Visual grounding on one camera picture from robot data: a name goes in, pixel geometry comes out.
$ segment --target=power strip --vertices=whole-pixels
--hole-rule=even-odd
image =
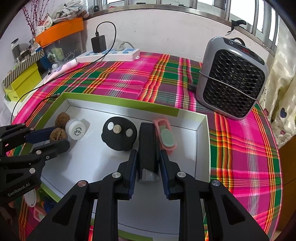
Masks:
[[[94,53],[93,51],[85,52],[78,57],[76,60],[78,63],[93,62],[102,57],[109,49],[102,53]],[[122,62],[132,62],[140,58],[140,49],[124,49],[122,51],[116,51],[111,49],[111,51],[102,59],[102,61],[122,61]]]

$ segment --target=orange tray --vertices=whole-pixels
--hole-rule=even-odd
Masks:
[[[58,23],[39,34],[35,41],[43,48],[59,39],[70,34],[80,32],[84,29],[83,19],[74,18],[68,21]]]

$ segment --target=green soap bar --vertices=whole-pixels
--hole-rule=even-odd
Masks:
[[[160,137],[166,147],[173,147],[175,145],[173,134],[169,129],[162,130]]]
[[[166,129],[166,125],[163,125],[163,126],[159,126],[159,131],[162,132],[163,130]]]

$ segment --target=wooden furniture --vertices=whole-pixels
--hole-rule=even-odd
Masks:
[[[277,229],[283,231],[296,210],[296,136],[280,150],[283,196]]]

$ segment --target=pink soap dish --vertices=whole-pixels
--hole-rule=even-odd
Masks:
[[[172,128],[168,119],[155,119],[153,123],[156,127],[156,134],[159,137],[160,148],[170,155],[177,148],[177,143],[173,137]]]

